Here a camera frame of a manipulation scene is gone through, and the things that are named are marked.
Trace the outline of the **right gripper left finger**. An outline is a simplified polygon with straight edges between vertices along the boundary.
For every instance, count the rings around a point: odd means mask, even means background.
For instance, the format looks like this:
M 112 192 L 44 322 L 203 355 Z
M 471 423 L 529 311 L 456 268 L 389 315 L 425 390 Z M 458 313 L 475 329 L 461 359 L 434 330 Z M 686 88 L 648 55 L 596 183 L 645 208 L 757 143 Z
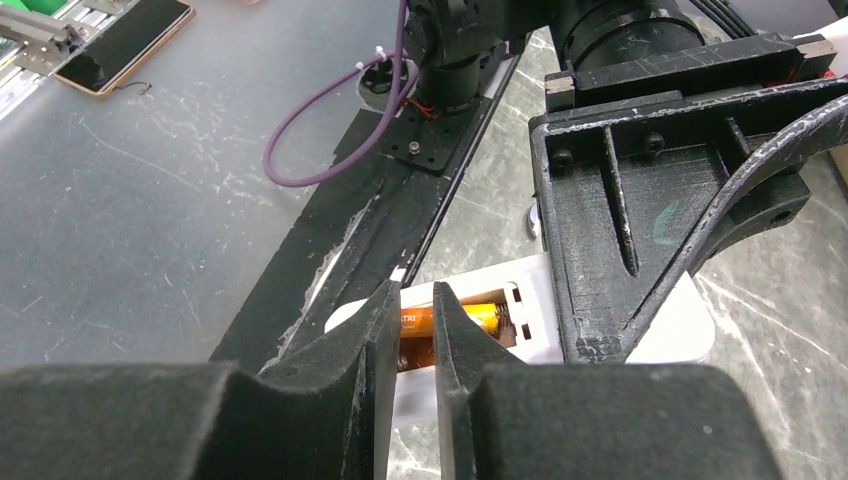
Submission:
M 5 479 L 382 479 L 400 288 L 255 375 L 231 362 L 1 375 Z

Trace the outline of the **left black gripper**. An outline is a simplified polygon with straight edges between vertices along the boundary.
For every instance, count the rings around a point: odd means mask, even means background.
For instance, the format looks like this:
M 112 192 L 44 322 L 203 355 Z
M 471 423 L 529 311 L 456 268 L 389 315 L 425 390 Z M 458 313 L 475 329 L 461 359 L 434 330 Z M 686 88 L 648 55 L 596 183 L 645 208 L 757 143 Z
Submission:
M 847 83 L 817 79 L 837 55 L 768 33 L 545 77 L 529 138 L 566 362 L 625 361 L 682 276 L 797 216 L 800 166 L 847 141 Z M 745 86 L 777 87 L 684 97 Z

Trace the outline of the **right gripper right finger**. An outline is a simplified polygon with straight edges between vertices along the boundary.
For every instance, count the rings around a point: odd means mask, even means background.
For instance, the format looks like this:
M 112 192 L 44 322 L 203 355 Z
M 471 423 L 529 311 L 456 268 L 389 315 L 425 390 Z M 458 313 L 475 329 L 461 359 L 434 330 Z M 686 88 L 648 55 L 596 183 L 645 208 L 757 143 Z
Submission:
M 706 365 L 529 365 L 433 288 L 446 479 L 779 479 L 744 392 Z

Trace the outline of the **white remote control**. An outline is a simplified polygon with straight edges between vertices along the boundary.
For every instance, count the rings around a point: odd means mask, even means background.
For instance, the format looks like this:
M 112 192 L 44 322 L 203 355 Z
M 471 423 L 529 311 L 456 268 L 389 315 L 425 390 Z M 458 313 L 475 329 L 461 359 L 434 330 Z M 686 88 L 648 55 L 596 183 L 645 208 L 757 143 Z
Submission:
M 504 303 L 517 327 L 517 344 L 509 351 L 528 364 L 563 361 L 556 302 L 546 254 L 536 254 L 445 279 L 463 304 Z M 716 338 L 715 322 L 692 278 L 684 275 L 637 347 L 628 364 L 704 363 Z M 434 421 L 436 380 L 432 366 L 397 377 L 393 426 Z

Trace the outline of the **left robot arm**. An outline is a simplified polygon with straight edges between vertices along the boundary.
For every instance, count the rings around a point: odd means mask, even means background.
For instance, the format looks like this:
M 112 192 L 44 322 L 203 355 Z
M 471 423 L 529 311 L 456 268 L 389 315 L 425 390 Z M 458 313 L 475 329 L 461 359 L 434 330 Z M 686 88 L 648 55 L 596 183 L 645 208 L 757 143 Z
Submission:
M 425 102 L 467 105 L 480 57 L 548 29 L 559 62 L 528 125 L 564 359 L 621 363 L 677 281 L 794 218 L 799 166 L 847 141 L 834 45 L 755 31 L 728 1 L 413 1 Z

